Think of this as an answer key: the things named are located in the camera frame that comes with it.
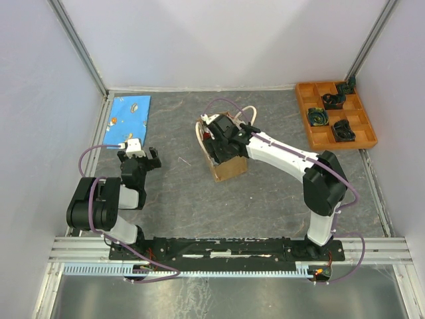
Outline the brown paper bag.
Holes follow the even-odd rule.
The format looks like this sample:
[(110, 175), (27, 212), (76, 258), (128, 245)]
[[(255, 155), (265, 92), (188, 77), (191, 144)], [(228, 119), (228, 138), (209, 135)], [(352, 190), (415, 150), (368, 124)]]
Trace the brown paper bag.
[[(257, 117), (257, 109), (254, 106), (246, 106), (242, 108), (242, 111), (252, 110), (252, 117), (250, 123), (255, 123)], [(232, 121), (240, 127), (240, 124), (245, 124), (246, 120), (242, 120), (241, 116), (244, 115), (242, 111), (236, 113), (235, 116), (231, 115), (229, 112), (221, 112), (219, 114), (227, 115), (232, 119)], [(206, 147), (205, 140), (202, 140), (198, 131), (200, 118), (196, 121), (195, 124), (195, 133), (198, 140), (198, 143), (201, 147), (202, 153), (204, 155), (205, 161), (210, 169), (211, 175), (216, 182), (226, 181), (248, 171), (247, 159), (244, 157), (235, 157), (222, 164), (218, 164), (210, 157)]]

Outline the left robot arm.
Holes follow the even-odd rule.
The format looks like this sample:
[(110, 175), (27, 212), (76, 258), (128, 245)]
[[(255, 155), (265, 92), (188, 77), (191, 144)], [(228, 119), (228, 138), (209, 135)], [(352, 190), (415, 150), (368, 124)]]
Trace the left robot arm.
[(124, 252), (132, 259), (146, 254), (147, 243), (141, 227), (119, 216), (120, 210), (141, 210), (146, 201), (147, 172), (160, 168), (157, 150), (149, 148), (130, 155), (124, 150), (120, 159), (120, 177), (107, 177), (94, 185), (93, 177), (82, 177), (66, 211), (69, 227), (79, 231), (101, 231), (112, 240), (124, 243)]

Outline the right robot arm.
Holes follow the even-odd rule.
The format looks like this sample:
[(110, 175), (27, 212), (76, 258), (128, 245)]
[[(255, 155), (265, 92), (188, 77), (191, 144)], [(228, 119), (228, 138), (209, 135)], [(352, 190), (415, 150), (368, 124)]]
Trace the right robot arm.
[(202, 115), (195, 132), (204, 152), (217, 165), (246, 158), (267, 163), (296, 178), (302, 184), (303, 200), (310, 211), (305, 253), (319, 260), (329, 252), (335, 216), (349, 188), (334, 153), (299, 150), (226, 114)]

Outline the blue patterned cloth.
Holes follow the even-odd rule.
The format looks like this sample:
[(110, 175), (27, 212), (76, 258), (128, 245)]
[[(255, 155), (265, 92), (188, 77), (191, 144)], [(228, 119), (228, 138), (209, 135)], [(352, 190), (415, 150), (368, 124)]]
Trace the blue patterned cloth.
[(151, 96), (115, 97), (106, 126), (103, 144), (118, 145), (132, 138), (144, 144)]

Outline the rolled green blue sock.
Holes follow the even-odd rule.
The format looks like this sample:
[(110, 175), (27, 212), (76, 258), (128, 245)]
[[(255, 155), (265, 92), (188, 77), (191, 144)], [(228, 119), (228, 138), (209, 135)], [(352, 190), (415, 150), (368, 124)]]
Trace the rolled green blue sock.
[(324, 108), (309, 108), (307, 119), (311, 127), (328, 126), (329, 116)]

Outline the orange compartment tray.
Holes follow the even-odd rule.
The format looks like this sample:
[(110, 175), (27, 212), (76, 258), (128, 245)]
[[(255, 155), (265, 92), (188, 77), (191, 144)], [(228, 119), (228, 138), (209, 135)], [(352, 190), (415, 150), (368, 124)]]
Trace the orange compartment tray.
[[(310, 108), (323, 108), (324, 94), (336, 94), (338, 81), (300, 82), (295, 86), (296, 97), (309, 146), (314, 151), (358, 150), (373, 148), (378, 140), (357, 92), (346, 95), (340, 110), (328, 110), (329, 124), (311, 126), (307, 117)], [(347, 120), (355, 133), (353, 142), (337, 142), (332, 131), (333, 125)]]

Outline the rolled black sock upper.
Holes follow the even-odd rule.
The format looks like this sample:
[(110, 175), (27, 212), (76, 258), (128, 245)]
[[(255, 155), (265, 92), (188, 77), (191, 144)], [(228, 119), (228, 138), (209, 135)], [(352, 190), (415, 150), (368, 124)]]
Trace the rolled black sock upper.
[(326, 110), (342, 110), (346, 101), (346, 95), (327, 93), (321, 99)]

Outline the rolled black sock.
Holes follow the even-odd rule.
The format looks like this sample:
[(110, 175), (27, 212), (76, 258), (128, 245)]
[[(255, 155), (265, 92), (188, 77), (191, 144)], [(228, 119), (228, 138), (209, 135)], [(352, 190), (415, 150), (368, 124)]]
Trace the rolled black sock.
[(346, 95), (327, 93), (321, 99), (326, 110), (342, 110), (346, 101)]
[(352, 131), (349, 121), (346, 119), (337, 121), (332, 127), (336, 142), (354, 142), (355, 133)]

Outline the rolled black sock lower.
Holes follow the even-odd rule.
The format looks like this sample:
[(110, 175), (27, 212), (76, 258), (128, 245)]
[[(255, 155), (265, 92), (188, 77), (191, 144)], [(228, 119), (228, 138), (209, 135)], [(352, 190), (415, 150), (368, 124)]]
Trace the rolled black sock lower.
[(336, 142), (354, 142), (355, 133), (352, 131), (349, 121), (346, 119), (337, 121), (332, 127)]

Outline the rolled sock corner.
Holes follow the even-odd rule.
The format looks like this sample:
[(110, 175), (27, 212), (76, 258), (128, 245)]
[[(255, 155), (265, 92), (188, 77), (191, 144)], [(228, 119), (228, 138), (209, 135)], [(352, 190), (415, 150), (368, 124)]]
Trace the rolled sock corner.
[(348, 95), (355, 93), (356, 87), (355, 75), (350, 76), (345, 82), (340, 82), (335, 85), (339, 94)]

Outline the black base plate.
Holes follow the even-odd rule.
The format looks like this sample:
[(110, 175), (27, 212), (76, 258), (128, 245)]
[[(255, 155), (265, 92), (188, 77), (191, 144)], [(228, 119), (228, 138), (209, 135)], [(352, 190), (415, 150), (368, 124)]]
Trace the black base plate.
[(319, 248), (307, 239), (187, 239), (155, 237), (131, 246), (181, 272), (293, 271), (297, 262), (344, 261), (341, 241)]

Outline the aluminium frame rail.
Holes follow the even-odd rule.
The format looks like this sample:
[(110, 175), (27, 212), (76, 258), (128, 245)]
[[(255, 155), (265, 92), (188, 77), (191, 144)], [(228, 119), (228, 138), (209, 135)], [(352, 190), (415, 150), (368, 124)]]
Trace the aluminium frame rail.
[[(352, 265), (361, 256), (360, 238), (340, 238), (345, 262)], [(52, 263), (111, 263), (110, 248), (100, 237), (57, 237), (48, 260)], [(412, 257), (402, 237), (366, 238), (364, 265), (411, 265)]]

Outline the left corner aluminium post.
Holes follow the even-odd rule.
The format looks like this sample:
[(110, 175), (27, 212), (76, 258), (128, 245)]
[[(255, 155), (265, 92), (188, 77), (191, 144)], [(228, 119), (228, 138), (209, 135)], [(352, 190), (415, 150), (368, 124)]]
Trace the left corner aluminium post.
[(104, 81), (101, 79), (99, 72), (96, 70), (96, 67), (90, 57), (89, 52), (87, 51), (82, 39), (78, 35), (70, 16), (66, 12), (64, 4), (62, 3), (62, 1), (59, 0), (48, 0), (47, 2), (50, 5), (54, 14), (56, 15), (62, 28), (64, 29), (72, 46), (76, 50), (76, 53), (82, 61), (84, 67), (88, 71), (88, 74), (93, 80), (96, 88), (103, 96), (107, 96), (108, 89), (104, 84)]

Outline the corner aluminium post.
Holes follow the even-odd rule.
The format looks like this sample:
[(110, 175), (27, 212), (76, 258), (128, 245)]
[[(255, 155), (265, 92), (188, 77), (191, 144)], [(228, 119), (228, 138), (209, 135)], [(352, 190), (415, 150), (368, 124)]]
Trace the corner aluminium post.
[(361, 45), (360, 50), (357, 53), (353, 63), (348, 69), (348, 72), (345, 76), (345, 80), (347, 80), (351, 76), (356, 76), (358, 74), (363, 63), (366, 61), (369, 53), (371, 52), (374, 44), (376, 43), (377, 39), (384, 30), (386, 24), (388, 23), (388, 20), (396, 9), (397, 5), (398, 0), (388, 0), (385, 2), (365, 41)]
[(108, 89), (104, 84), (104, 81), (101, 79), (99, 72), (96, 70), (96, 67), (90, 57), (89, 52), (87, 51), (82, 39), (78, 35), (70, 16), (66, 12), (64, 4), (62, 3), (62, 1), (59, 0), (48, 0), (47, 2), (50, 5), (54, 14), (56, 15), (62, 28), (64, 29), (72, 46), (76, 50), (76, 53), (82, 61), (84, 67), (88, 71), (88, 74), (93, 80), (96, 88), (103, 96), (107, 96)]

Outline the right corner aluminium post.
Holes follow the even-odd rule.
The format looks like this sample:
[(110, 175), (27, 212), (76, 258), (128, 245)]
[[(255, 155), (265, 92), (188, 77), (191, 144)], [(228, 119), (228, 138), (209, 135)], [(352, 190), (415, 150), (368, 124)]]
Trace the right corner aluminium post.
[(365, 41), (361, 45), (360, 50), (357, 53), (353, 63), (348, 69), (348, 72), (345, 76), (345, 80), (347, 80), (351, 76), (356, 76), (358, 74), (363, 63), (366, 61), (369, 53), (371, 52), (374, 44), (376, 43), (377, 39), (384, 30), (386, 24), (388, 23), (388, 20), (396, 9), (397, 5), (398, 0), (388, 0), (385, 2)]

